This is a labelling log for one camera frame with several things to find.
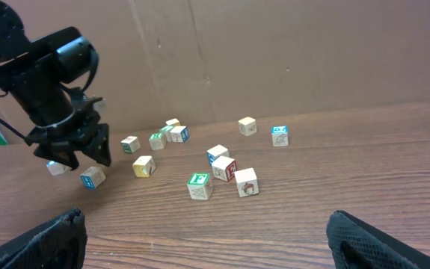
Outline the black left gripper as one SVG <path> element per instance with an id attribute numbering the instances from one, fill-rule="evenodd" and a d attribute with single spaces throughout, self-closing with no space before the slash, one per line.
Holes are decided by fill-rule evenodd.
<path id="1" fill-rule="evenodd" d="M 34 127 L 24 142 L 29 146 L 39 144 L 34 151 L 35 156 L 68 166 L 71 170 L 79 167 L 74 153 L 76 150 L 82 151 L 98 164 L 109 167 L 109 126 L 107 123 L 99 124 L 100 115 L 93 109 L 93 103 L 101 99 L 95 96 L 74 99 L 70 103 L 73 112 L 66 119 L 49 126 Z"/>

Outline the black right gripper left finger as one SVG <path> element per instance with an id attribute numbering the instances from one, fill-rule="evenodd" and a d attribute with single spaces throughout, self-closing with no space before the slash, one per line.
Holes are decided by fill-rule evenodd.
<path id="1" fill-rule="evenodd" d="M 87 230 L 79 208 L 36 226 L 0 246 L 0 269 L 81 269 Z"/>

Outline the wooden block red U side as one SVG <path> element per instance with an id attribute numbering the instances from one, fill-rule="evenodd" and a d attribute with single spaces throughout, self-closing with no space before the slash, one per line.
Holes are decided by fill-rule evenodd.
<path id="1" fill-rule="evenodd" d="M 95 189 L 106 180 L 106 175 L 100 167 L 90 167 L 84 171 L 80 178 L 88 189 Z"/>

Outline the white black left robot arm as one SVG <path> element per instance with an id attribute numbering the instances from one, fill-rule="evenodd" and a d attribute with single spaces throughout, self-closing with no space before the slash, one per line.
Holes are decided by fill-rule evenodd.
<path id="1" fill-rule="evenodd" d="M 30 41 L 18 14 L 0 1 L 0 90 L 11 94 L 34 128 L 21 138 L 34 155 L 76 169 L 76 152 L 111 164 L 109 126 L 88 97 L 99 56 L 77 28 Z"/>

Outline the blue I wooden block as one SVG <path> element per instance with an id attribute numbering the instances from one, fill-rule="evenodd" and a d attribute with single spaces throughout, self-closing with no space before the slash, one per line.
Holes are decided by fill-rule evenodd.
<path id="1" fill-rule="evenodd" d="M 63 164 L 60 164 L 60 163 L 55 162 L 55 161 L 49 161 L 46 164 L 46 167 L 53 176 L 61 175 L 65 172 L 67 172 L 68 170 L 70 170 L 70 167 L 63 165 Z"/>

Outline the wooden block green B side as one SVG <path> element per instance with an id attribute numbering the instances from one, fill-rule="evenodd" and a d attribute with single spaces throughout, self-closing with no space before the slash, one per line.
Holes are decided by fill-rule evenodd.
<path id="1" fill-rule="evenodd" d="M 136 136 L 128 136 L 120 143 L 123 151 L 129 154 L 132 154 L 141 148 L 140 141 Z"/>

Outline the wooden block yellow side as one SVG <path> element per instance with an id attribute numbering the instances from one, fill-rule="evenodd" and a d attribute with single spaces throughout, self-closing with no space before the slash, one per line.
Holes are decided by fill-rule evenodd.
<path id="1" fill-rule="evenodd" d="M 132 164 L 132 168 L 138 178 L 148 178 L 156 170 L 156 164 L 151 155 L 142 155 Z"/>

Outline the green L wooden block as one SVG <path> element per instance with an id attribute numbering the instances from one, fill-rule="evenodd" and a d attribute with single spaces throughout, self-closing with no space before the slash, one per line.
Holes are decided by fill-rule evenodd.
<path id="1" fill-rule="evenodd" d="M 165 136 L 167 142 L 172 141 L 171 137 L 171 130 L 174 128 L 174 126 L 167 125 L 160 129 L 160 132 Z"/>

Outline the plain wooden block top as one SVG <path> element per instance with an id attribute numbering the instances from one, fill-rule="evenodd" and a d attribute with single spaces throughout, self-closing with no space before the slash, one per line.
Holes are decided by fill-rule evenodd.
<path id="1" fill-rule="evenodd" d="M 180 121 L 177 118 L 167 120 L 165 123 L 167 126 L 180 126 Z"/>

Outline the wooden block blue side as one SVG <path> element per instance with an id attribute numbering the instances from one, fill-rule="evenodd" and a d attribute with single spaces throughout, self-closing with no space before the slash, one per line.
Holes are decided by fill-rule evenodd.
<path id="1" fill-rule="evenodd" d="M 176 143 L 185 143 L 190 137 L 187 126 L 174 126 L 170 134 L 171 140 Z"/>

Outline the wooden block acorn drawing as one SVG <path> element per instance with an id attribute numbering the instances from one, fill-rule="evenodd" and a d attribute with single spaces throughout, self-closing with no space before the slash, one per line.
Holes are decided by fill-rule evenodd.
<path id="1" fill-rule="evenodd" d="M 235 178 L 240 197 L 249 197 L 259 193 L 259 185 L 254 168 L 237 170 Z"/>

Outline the green F wooden block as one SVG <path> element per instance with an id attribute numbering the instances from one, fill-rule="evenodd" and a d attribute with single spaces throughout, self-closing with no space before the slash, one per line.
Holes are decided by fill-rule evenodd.
<path id="1" fill-rule="evenodd" d="M 209 173 L 193 173 L 187 182 L 188 192 L 193 200 L 208 200 L 213 192 Z"/>

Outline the blue P wooden block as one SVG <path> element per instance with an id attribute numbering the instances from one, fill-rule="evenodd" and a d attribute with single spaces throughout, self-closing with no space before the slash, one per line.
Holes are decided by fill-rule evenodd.
<path id="1" fill-rule="evenodd" d="M 271 138 L 273 146 L 288 146 L 288 126 L 273 126 L 271 128 Z"/>

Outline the wooden block blue edge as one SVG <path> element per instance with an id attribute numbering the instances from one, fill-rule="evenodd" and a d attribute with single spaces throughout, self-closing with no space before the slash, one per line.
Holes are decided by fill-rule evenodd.
<path id="1" fill-rule="evenodd" d="M 209 164 L 212 165 L 212 163 L 219 158 L 220 156 L 229 157 L 229 150 L 228 148 L 218 144 L 217 146 L 212 147 L 211 149 L 208 149 L 206 151 L 207 158 L 209 161 Z"/>

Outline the yellow top wooden block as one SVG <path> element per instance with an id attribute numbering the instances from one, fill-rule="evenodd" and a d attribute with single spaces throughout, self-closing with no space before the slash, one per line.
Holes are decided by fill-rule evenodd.
<path id="1" fill-rule="evenodd" d="M 256 120 L 252 117 L 245 117 L 239 120 L 239 131 L 244 136 L 250 136 L 257 132 Z"/>

